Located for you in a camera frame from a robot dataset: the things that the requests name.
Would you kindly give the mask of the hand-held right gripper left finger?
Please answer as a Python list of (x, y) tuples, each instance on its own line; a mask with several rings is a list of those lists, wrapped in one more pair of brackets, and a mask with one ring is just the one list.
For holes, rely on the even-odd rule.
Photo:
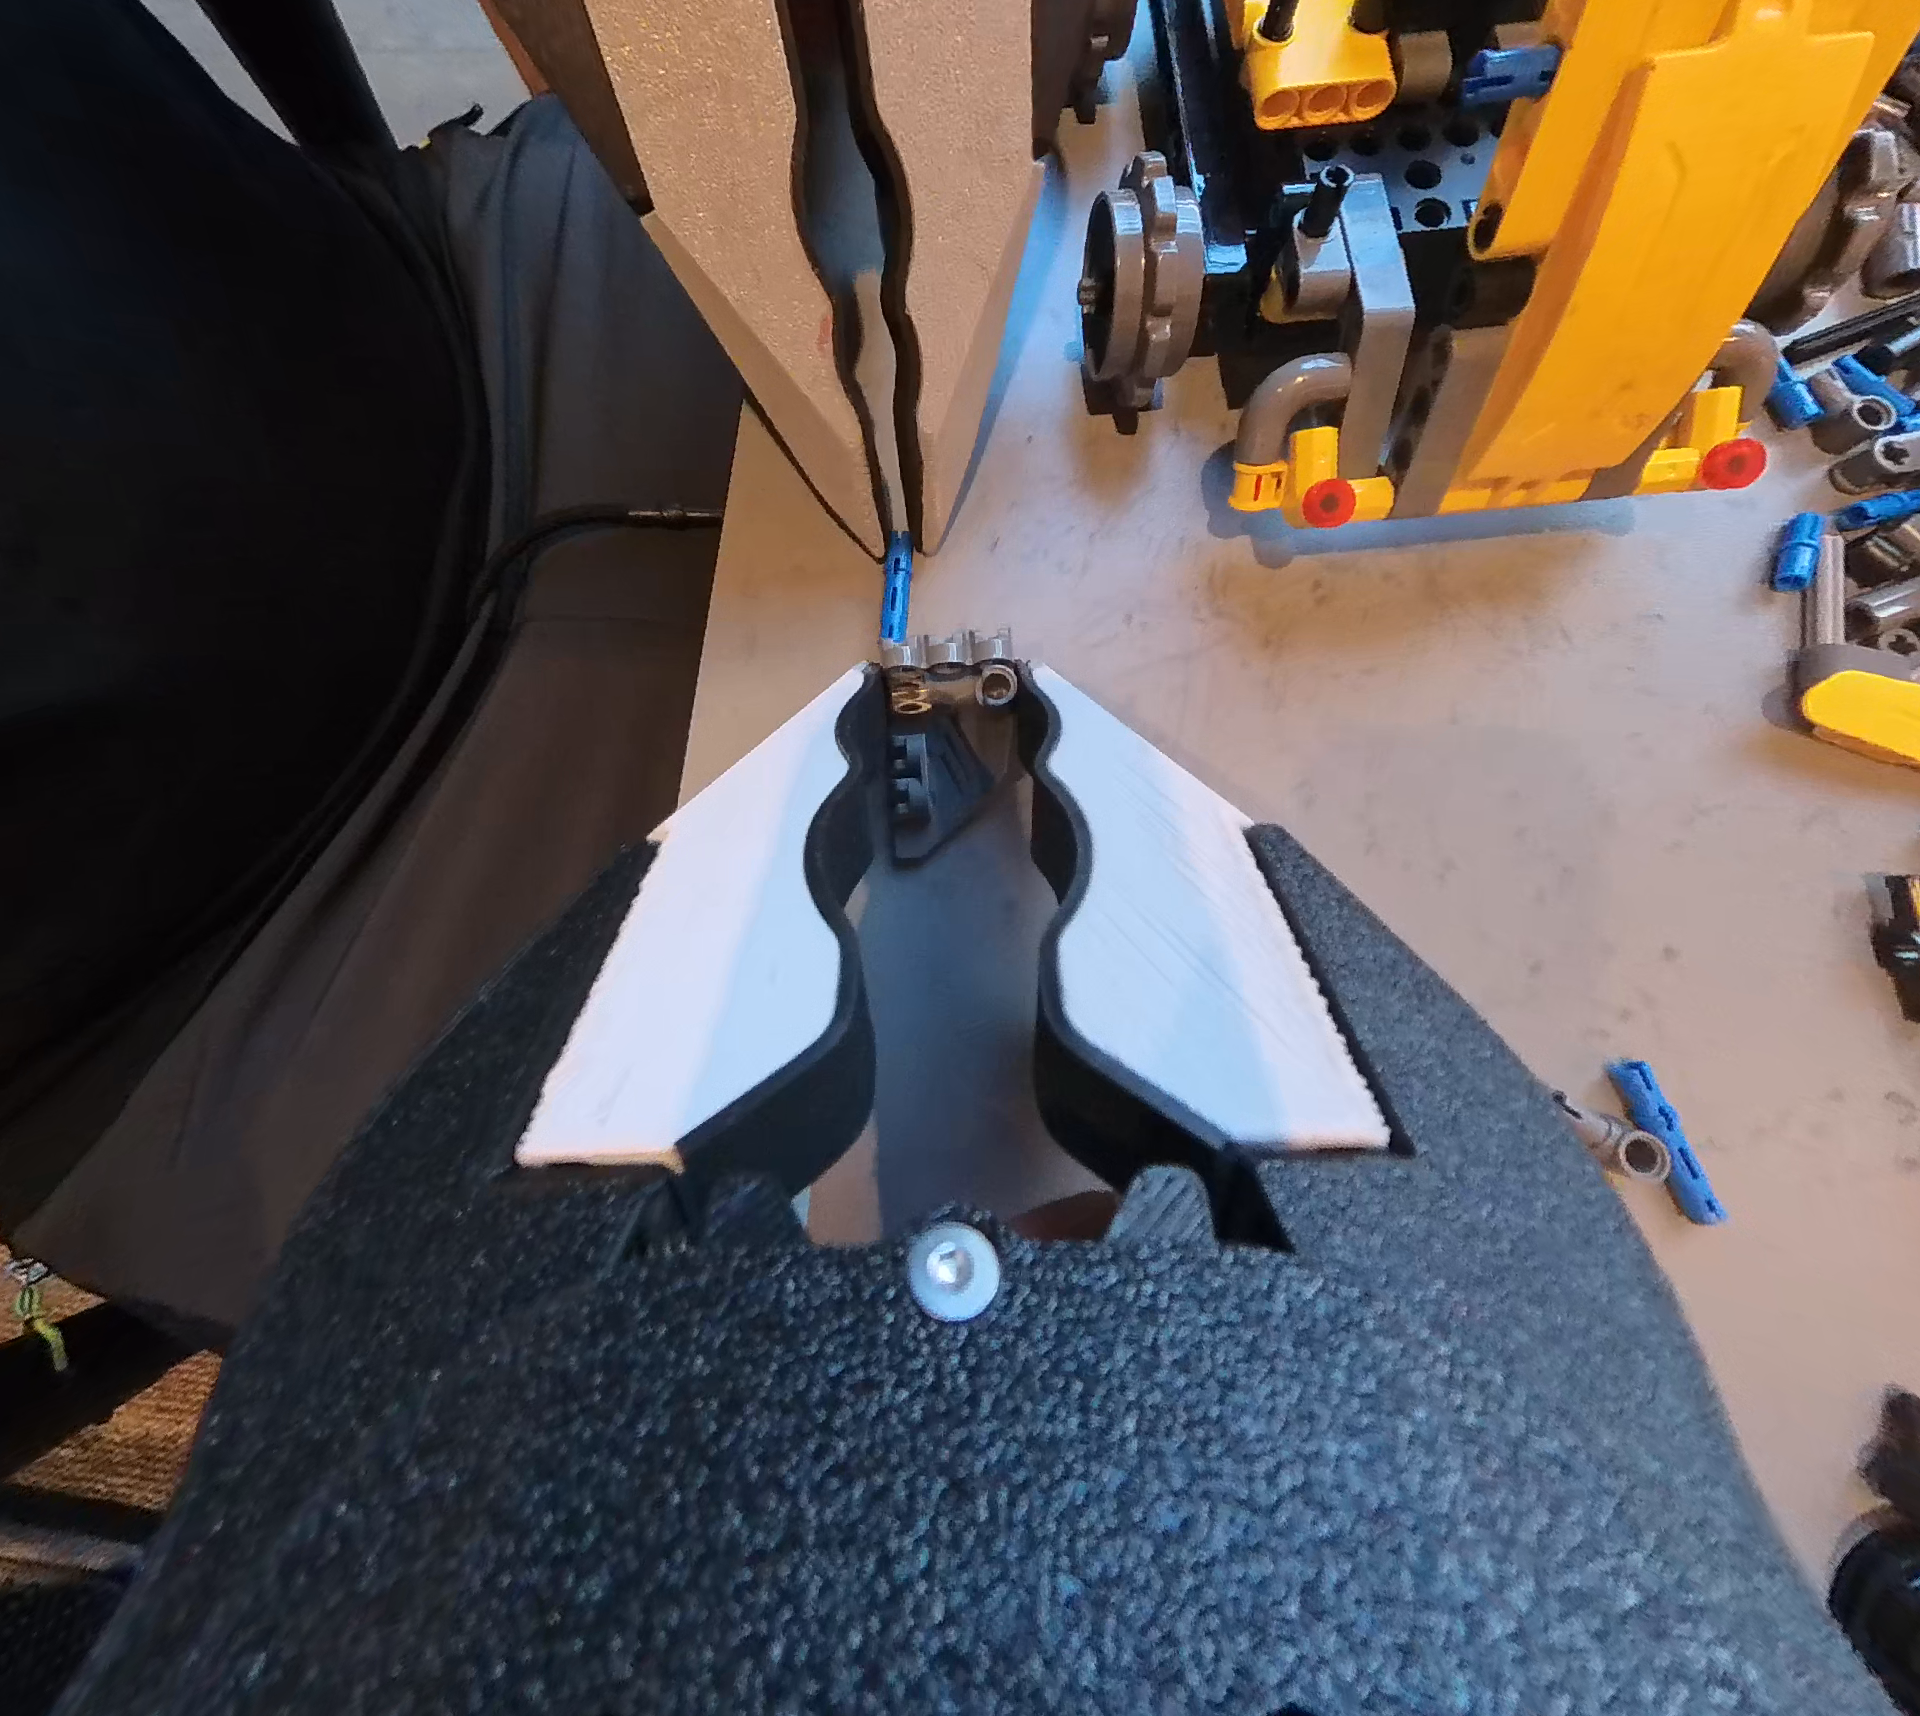
[(858, 665), (653, 832), (520, 1168), (800, 1194), (856, 1144), (876, 1049), (848, 903), (874, 865), (885, 756), (882, 683)]

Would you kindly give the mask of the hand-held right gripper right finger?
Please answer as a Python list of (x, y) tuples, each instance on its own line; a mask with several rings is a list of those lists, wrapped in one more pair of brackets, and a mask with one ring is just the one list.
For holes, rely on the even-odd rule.
[(1048, 1129), (1116, 1188), (1168, 1162), (1225, 1190), (1273, 1153), (1386, 1149), (1247, 814), (1048, 665), (1018, 704), (1060, 903), (1039, 957)]

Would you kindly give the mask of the pile of toy brick pieces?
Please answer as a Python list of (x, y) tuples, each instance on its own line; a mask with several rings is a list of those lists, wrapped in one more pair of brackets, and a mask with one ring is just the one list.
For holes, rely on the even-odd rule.
[(1825, 457), (1832, 500), (1783, 524), (1765, 572), (1799, 604), (1787, 689), (1807, 729), (1795, 690), (1803, 648), (1858, 645), (1919, 662), (1916, 45), (1789, 236), (1756, 311), (1785, 334), (1765, 410)]

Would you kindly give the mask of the grey angled panel piece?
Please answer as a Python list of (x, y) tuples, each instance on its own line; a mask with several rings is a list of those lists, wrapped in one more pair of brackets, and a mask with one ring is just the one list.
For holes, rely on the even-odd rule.
[(892, 859), (928, 863), (984, 808), (997, 772), (968, 720), (1021, 694), (1010, 628), (916, 634), (880, 645), (887, 680), (887, 818)]

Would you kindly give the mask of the black spoked wheel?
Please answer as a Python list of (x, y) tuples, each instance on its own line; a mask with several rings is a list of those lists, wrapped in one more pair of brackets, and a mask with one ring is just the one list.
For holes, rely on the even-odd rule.
[(1837, 1562), (1828, 1606), (1886, 1692), (1919, 1710), (1919, 1529), (1886, 1518)]

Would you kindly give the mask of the person's grey trouser leg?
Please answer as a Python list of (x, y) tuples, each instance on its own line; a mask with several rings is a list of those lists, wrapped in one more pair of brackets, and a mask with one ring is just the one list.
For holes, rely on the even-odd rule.
[(253, 1309), (300, 1207), (468, 1002), (676, 806), (745, 388), (554, 95), (407, 155), (478, 339), (481, 552), (448, 673), (229, 940), (4, 1123), (4, 1237), (192, 1335)]

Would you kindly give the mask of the yellow black toy brick vehicle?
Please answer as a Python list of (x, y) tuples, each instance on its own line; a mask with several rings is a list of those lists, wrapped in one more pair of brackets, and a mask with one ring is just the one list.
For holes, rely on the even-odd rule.
[[(1096, 0), (1096, 60), (1138, 0)], [(1193, 355), (1230, 504), (1329, 532), (1744, 489), (1778, 336), (1879, 253), (1919, 0), (1144, 0), (1094, 406)]]

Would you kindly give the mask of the small yellow green tag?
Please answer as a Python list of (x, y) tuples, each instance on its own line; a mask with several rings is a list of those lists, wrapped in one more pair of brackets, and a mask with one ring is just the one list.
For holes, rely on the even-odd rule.
[(69, 1356), (61, 1321), (49, 1316), (44, 1303), (44, 1286), (52, 1278), (52, 1271), (35, 1258), (14, 1257), (7, 1263), (4, 1275), (14, 1286), (14, 1320), (17, 1320), (21, 1330), (35, 1339), (37, 1351), (45, 1356), (52, 1374), (66, 1376), (69, 1370)]

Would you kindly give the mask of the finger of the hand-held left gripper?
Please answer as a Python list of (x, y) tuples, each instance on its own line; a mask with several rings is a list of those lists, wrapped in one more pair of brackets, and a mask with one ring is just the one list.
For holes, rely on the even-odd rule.
[(882, 285), (921, 550), (965, 495), (1042, 172), (1033, 0), (856, 0), (894, 218)]
[(812, 491), (887, 550), (796, 203), (782, 0), (584, 0), (644, 180), (643, 225)]

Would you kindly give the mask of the grey pin connector piece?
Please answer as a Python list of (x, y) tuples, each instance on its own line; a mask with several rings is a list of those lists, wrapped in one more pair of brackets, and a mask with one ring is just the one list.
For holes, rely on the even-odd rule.
[(1587, 1152), (1610, 1171), (1666, 1184), (1673, 1173), (1667, 1144), (1655, 1133), (1630, 1123), (1617, 1113), (1574, 1104), (1566, 1090), (1553, 1090), (1553, 1102), (1569, 1121)]

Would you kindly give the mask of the yellow curved panel piece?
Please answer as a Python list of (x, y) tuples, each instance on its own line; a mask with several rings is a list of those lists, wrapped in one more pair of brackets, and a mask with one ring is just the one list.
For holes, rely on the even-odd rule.
[(1919, 769), (1919, 662), (1887, 648), (1816, 645), (1795, 659), (1807, 729), (1845, 749)]

